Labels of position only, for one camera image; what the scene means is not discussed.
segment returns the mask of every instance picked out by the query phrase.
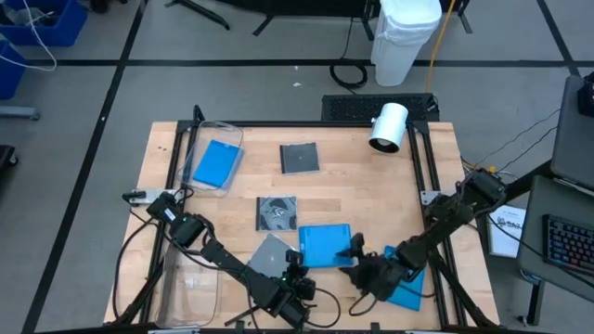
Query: white trash can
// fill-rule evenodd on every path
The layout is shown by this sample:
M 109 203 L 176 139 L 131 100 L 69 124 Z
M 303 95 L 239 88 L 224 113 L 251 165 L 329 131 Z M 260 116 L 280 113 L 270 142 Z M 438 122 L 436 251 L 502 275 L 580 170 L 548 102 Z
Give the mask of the white trash can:
M 407 77 L 420 48 L 439 26 L 439 0 L 381 0 L 381 13 L 371 51 L 375 80 L 396 86 Z

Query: yellow cable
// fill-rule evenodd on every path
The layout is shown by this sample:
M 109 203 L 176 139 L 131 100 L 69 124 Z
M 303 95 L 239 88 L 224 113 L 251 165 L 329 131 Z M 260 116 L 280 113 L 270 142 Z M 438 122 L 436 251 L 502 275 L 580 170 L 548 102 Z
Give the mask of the yellow cable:
M 445 15 L 444 25 L 442 26 L 442 30 L 439 32 L 439 37 L 437 37 L 437 43 L 433 47 L 433 51 L 431 54 L 431 64 L 429 65 L 429 73 L 427 73 L 427 81 L 425 82 L 425 93 L 429 93 L 429 87 L 431 87 L 431 74 L 433 72 L 433 63 L 437 58 L 439 45 L 442 43 L 442 39 L 444 38 L 444 32 L 446 32 L 447 23 L 449 22 L 449 17 L 452 15 L 452 10 L 454 10 L 454 4 L 456 4 L 457 1 L 458 0 L 451 0 L 451 2 L 449 3 L 447 15 Z

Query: wooden tabletop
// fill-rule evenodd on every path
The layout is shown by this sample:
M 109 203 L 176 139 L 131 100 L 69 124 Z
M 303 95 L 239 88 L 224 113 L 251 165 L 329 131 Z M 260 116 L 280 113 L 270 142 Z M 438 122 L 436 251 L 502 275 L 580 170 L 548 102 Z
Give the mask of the wooden tabletop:
M 443 190 L 453 189 L 463 179 L 458 145 L 451 123 L 430 123 L 433 152 Z M 175 123 L 155 122 L 148 139 L 147 151 L 138 179 L 139 188 L 163 188 L 174 142 Z M 265 237 L 255 231 L 255 201 L 257 197 L 292 195 L 297 197 L 298 225 L 327 225 L 347 223 L 352 233 L 365 235 L 366 251 L 383 252 L 386 245 L 420 234 L 423 230 L 417 185 L 407 136 L 400 152 L 381 154 L 368 145 L 368 128 L 244 128 L 245 156 L 228 194 L 212 198 L 197 194 L 186 204 L 188 212 L 201 213 L 214 223 L 217 238 L 244 263 Z M 316 142 L 320 162 L 319 173 L 282 175 L 278 146 Z M 422 138 L 418 135 L 420 155 L 429 185 Z M 186 143 L 182 144 L 182 156 Z M 148 218 L 144 207 L 136 212 Z M 130 216 L 125 237 L 128 238 L 141 223 Z M 278 234 L 298 248 L 297 232 Z M 120 312 L 135 297 L 145 282 L 155 237 L 154 228 L 141 232 L 123 256 L 118 304 Z M 459 281 L 486 316 L 498 323 L 493 291 L 484 263 L 477 232 L 461 227 L 451 236 Z M 181 260 L 178 270 L 183 275 L 175 281 L 175 302 L 170 305 L 173 324 L 194 319 L 203 323 L 211 317 L 217 274 L 207 272 L 195 264 Z M 371 322 L 379 322 L 382 329 L 437 329 L 439 320 L 434 298 L 421 301 L 420 312 L 379 302 L 367 315 L 351 317 L 347 310 L 359 292 L 349 278 L 335 268 L 312 269 L 309 277 L 317 286 L 335 294 L 341 303 L 342 317 L 336 329 L 369 329 Z M 247 310 L 246 290 L 229 275 L 220 275 L 218 315 L 209 325 L 222 328 L 225 321 Z M 444 281 L 445 299 L 450 323 L 456 323 L 451 292 Z M 431 273 L 425 275 L 423 293 L 433 293 Z M 155 290 L 153 315 L 159 309 L 161 286 Z M 367 307 L 371 299 L 359 305 Z M 336 305 L 328 296 L 317 293 L 310 320 L 327 324 L 336 317 Z M 108 306 L 105 320 L 113 319 Z M 246 325 L 253 328 L 248 318 Z M 287 328 L 280 317 L 272 318 L 256 313 L 260 328 Z

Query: white paper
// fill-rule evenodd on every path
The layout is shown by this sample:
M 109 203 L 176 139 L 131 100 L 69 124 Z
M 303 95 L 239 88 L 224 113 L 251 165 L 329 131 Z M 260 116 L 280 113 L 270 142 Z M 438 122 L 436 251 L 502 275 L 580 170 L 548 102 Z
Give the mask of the white paper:
M 490 214 L 493 222 L 516 238 L 522 237 L 526 210 L 504 205 Z M 518 241 L 505 235 L 493 222 L 489 223 L 489 248 L 491 255 L 515 258 L 518 255 Z

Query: blue bin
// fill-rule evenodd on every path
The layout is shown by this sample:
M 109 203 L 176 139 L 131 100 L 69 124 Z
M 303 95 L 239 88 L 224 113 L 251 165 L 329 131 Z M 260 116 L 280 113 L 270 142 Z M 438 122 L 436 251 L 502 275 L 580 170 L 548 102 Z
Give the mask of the blue bin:
M 6 0 L 6 6 L 23 9 L 22 0 Z M 76 0 L 28 0 L 29 8 L 38 7 L 45 13 L 55 11 L 59 14 L 56 25 L 35 26 L 39 37 L 47 46 L 72 46 L 86 21 L 86 11 Z M 30 26 L 0 25 L 2 33 L 13 45 L 39 45 Z
M 27 64 L 27 60 L 7 41 L 0 41 L 0 55 L 19 64 Z M 0 99 L 9 99 L 15 95 L 23 72 L 24 67 L 0 59 Z

